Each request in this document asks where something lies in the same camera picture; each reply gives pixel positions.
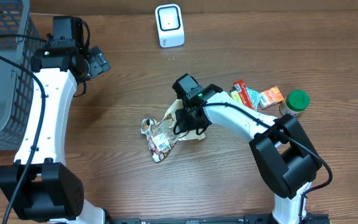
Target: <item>green lid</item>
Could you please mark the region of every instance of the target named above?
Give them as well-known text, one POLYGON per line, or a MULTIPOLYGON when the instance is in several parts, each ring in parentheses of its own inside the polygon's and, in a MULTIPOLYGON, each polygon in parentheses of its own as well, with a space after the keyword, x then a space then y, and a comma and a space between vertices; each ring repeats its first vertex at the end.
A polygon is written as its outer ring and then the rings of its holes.
POLYGON ((294 90, 285 99, 285 104, 293 111, 303 111, 309 103, 309 95, 303 90, 294 90))

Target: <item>gray basket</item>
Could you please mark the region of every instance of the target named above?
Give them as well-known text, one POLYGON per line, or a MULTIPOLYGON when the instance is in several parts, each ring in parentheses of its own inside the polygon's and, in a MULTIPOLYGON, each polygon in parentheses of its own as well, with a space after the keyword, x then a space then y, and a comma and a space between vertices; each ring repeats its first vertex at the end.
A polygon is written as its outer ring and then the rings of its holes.
MULTIPOLYGON (((29 12, 29 0, 0 0, 0 34, 16 33, 39 37, 29 12)), ((30 58, 41 45, 41 42, 30 39, 0 39, 0 54, 30 70, 30 58)), ((32 94, 32 78, 0 60, 0 150, 20 148, 32 94)))

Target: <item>jar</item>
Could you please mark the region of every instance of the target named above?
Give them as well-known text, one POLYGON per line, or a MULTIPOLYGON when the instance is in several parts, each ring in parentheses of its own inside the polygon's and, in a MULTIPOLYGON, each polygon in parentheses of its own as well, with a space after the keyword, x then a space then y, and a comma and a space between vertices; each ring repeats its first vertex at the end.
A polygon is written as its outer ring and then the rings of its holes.
POLYGON ((309 95, 303 90, 294 90, 280 103, 281 114, 298 116, 310 103, 309 95))

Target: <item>clear plastic bag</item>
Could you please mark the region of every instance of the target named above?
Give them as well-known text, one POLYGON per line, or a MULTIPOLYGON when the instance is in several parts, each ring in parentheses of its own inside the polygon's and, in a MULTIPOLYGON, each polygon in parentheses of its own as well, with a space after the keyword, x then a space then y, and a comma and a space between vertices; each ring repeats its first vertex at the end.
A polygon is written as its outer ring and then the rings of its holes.
POLYGON ((176 123, 175 111, 182 108, 182 101, 176 100, 160 122, 156 122, 154 119, 143 119, 140 131, 146 135, 149 150, 155 162, 161 162, 167 158, 178 141, 205 138, 205 134, 197 135, 196 131, 188 131, 178 135, 173 133, 173 127, 176 123))

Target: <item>wood grain surface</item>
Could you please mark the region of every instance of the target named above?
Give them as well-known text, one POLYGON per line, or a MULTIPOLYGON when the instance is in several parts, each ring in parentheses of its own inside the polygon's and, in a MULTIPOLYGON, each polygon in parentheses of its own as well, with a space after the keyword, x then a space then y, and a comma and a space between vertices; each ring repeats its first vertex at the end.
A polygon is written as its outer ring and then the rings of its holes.
POLYGON ((176 3, 182 13, 346 11, 358 10, 358 0, 31 0, 31 12, 42 14, 154 14, 157 6, 176 3))
MULTIPOLYGON (((172 49, 160 48, 154 15, 82 18, 91 45, 112 66, 73 100, 68 119, 67 166, 91 203, 114 218, 272 211, 273 193, 248 144, 222 127, 210 127, 202 141, 179 142, 162 163, 152 160, 140 123, 162 119, 175 100, 172 84, 189 73, 226 91, 244 79, 257 91, 308 92, 299 120, 334 181, 310 193, 306 207, 332 223, 358 223, 358 11, 185 14, 186 43, 172 49)), ((42 35, 52 31, 51 17, 33 20, 42 35)), ((277 106, 263 113, 280 116, 277 106)), ((0 165, 12 164, 14 154, 0 152, 0 165)), ((321 169, 314 184, 326 178, 321 169)), ((0 190, 0 222, 6 205, 0 190)), ((12 212, 9 223, 32 222, 12 212)))

